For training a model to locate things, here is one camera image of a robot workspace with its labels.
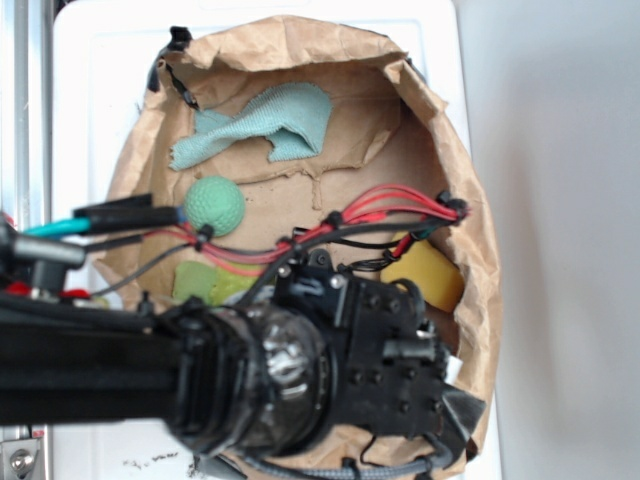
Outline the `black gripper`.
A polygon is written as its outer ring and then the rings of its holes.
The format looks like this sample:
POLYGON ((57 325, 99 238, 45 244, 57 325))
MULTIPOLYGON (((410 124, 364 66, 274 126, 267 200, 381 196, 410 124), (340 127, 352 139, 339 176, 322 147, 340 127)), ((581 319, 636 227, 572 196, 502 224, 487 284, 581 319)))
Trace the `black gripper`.
POLYGON ((324 427, 409 439, 441 433, 449 349, 435 332, 420 331, 419 292, 295 264, 277 279, 274 302, 306 317, 325 341, 324 427))

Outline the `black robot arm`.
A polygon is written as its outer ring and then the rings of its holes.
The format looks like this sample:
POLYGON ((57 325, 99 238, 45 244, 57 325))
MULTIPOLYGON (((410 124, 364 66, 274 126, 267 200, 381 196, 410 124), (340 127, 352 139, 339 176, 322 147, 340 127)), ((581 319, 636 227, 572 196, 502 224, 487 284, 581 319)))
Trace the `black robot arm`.
POLYGON ((158 418, 191 450, 245 457, 309 449, 334 427, 465 444, 445 381, 449 351, 417 287, 316 263, 299 245, 274 294, 163 314, 1 297, 1 421, 158 418))

